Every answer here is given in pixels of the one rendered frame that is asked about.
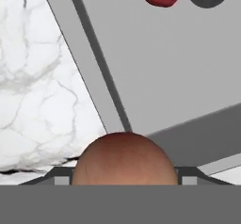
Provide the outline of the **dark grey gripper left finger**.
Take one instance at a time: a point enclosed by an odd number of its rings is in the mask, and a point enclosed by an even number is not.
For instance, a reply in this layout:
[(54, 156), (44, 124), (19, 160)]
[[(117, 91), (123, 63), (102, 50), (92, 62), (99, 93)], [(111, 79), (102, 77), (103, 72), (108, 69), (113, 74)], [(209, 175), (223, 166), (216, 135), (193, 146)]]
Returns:
[(54, 167), (42, 177), (23, 183), (23, 185), (70, 185), (72, 183), (73, 167)]

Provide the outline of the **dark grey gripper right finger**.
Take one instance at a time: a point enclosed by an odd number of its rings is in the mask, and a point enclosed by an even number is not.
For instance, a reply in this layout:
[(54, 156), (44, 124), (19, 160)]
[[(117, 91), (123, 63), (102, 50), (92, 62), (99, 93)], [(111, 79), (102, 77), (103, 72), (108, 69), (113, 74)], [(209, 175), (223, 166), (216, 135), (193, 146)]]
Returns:
[(175, 168), (178, 185), (230, 185), (230, 183), (205, 175), (196, 167), (176, 167)]

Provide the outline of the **grey sink basin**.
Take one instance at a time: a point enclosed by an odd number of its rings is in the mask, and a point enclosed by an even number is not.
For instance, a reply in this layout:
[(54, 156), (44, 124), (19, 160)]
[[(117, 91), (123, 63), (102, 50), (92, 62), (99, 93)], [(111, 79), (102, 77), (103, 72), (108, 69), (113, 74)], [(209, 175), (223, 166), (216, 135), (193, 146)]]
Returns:
[(108, 133), (207, 175), (241, 166), (241, 0), (47, 1)]

